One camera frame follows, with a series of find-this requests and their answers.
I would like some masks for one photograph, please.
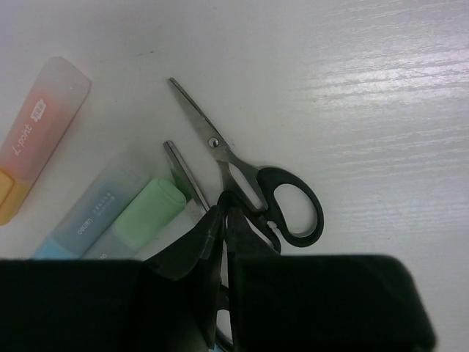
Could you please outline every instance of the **scissor blade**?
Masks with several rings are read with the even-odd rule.
[[[179,150],[176,148],[173,141],[166,141],[163,143],[163,146],[169,160],[171,161],[171,171],[173,173],[174,180],[176,181],[176,186],[186,196],[188,201],[193,199],[200,211],[200,214],[204,215],[210,209],[210,206],[204,198],[199,185],[197,185],[196,179],[192,175],[191,170],[184,162],[184,159],[180,155]]]
[[[202,109],[200,109],[200,107],[185,91],[185,89],[182,88],[181,85],[174,78],[171,77],[169,81],[197,111],[197,118],[191,119],[191,122],[193,124],[193,127],[199,134],[200,138],[207,146],[208,150],[212,153],[213,157],[218,161],[228,161],[229,156],[227,155],[227,153],[230,152],[230,148],[224,138],[220,135],[220,133],[209,120],[207,115],[202,111]]]

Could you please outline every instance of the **marker pen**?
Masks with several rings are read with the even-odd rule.
[[[52,230],[34,259],[80,258],[150,178],[135,155],[123,153],[114,157]]]
[[[88,95],[91,81],[61,57],[49,59],[0,148],[0,224],[18,212]]]
[[[155,178],[104,232],[85,259],[123,259],[135,255],[184,210],[184,194],[171,182]]]

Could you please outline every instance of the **black plastic handle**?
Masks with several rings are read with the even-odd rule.
[[[317,199],[316,194],[314,194],[303,180],[288,171],[279,169],[278,167],[265,167],[259,170],[259,174],[257,174],[257,182],[264,193],[264,197],[268,205],[268,208],[265,211],[265,218],[268,221],[276,223],[277,228],[288,243],[296,247],[307,247],[319,240],[322,230],[324,229],[324,213],[322,212],[321,203]],[[275,190],[282,185],[292,185],[299,188],[309,198],[316,210],[316,227],[304,236],[294,235],[288,230],[284,214],[282,213],[280,205],[278,205],[274,194]]]

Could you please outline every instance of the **black-handled scissors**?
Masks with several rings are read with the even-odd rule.
[[[280,252],[280,241],[270,228],[269,223],[276,224],[280,233],[288,243],[296,247],[307,247],[315,243],[321,236],[324,228],[324,214],[320,201],[316,194],[299,177],[277,167],[257,168],[240,160],[231,150],[228,143],[220,135],[207,115],[199,108],[190,95],[180,86],[174,78],[169,79],[177,90],[184,96],[192,107],[199,113],[193,126],[207,146],[213,158],[220,167],[224,192],[219,203],[238,206],[245,216],[256,226],[270,241],[274,249]],[[244,175],[248,184],[259,197],[262,207],[257,209],[248,198],[244,190],[233,177],[229,165],[236,166]],[[316,213],[316,226],[304,234],[292,234],[287,226],[284,214],[275,198],[275,190],[281,185],[292,185],[299,188],[311,201]]]

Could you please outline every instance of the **white wood grain surface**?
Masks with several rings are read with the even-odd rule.
[[[175,76],[241,158],[282,166],[316,191],[324,235],[286,252],[398,257],[439,351],[466,351],[468,31],[466,1],[3,0],[0,139],[49,57],[69,59],[93,88],[0,228],[0,257],[30,256],[122,148],[168,175],[161,143],[175,140],[216,200],[218,170],[169,89]],[[285,202],[301,222],[302,207]]]

